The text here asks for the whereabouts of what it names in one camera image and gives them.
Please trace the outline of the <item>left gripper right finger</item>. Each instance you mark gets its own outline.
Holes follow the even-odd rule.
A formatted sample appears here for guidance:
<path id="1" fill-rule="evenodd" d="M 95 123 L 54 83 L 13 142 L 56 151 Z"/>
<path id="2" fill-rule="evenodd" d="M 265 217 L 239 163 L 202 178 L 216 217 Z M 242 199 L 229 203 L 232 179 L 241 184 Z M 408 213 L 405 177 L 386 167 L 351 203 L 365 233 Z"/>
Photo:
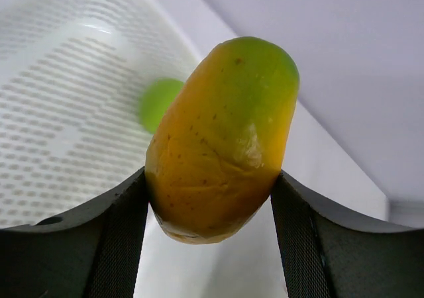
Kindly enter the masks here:
<path id="1" fill-rule="evenodd" d="M 423 229 L 356 212 L 282 172 L 271 192 L 289 297 L 422 297 Z"/>

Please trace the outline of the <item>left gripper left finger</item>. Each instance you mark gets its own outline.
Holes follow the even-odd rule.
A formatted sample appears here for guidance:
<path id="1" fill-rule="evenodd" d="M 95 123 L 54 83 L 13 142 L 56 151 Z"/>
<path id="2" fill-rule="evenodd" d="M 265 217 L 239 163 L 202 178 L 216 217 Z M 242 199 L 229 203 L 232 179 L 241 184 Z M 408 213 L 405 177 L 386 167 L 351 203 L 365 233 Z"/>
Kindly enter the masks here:
<path id="1" fill-rule="evenodd" d="M 138 170 L 73 209 L 1 230 L 1 296 L 132 297 L 147 212 Z"/>

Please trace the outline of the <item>orange fruit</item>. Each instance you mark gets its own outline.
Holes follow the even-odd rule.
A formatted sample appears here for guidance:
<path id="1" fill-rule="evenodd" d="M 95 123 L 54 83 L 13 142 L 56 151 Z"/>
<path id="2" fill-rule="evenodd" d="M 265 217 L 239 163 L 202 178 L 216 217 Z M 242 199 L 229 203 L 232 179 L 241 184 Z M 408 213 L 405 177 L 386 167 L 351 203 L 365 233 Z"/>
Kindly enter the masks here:
<path id="1" fill-rule="evenodd" d="M 280 174 L 298 91 L 290 55 L 260 38 L 222 42 L 198 64 L 146 152 L 150 204 L 167 236 L 217 243 L 256 214 Z"/>

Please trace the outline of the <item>green apple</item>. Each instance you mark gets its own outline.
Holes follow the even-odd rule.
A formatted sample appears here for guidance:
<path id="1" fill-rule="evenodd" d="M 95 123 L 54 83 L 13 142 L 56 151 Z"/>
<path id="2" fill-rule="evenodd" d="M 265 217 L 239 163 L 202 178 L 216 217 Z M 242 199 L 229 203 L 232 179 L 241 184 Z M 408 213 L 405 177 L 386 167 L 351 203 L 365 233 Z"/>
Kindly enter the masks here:
<path id="1" fill-rule="evenodd" d="M 138 100 L 138 119 L 144 130 L 151 134 L 156 132 L 164 113 L 183 85 L 183 81 L 165 77 L 146 87 Z"/>

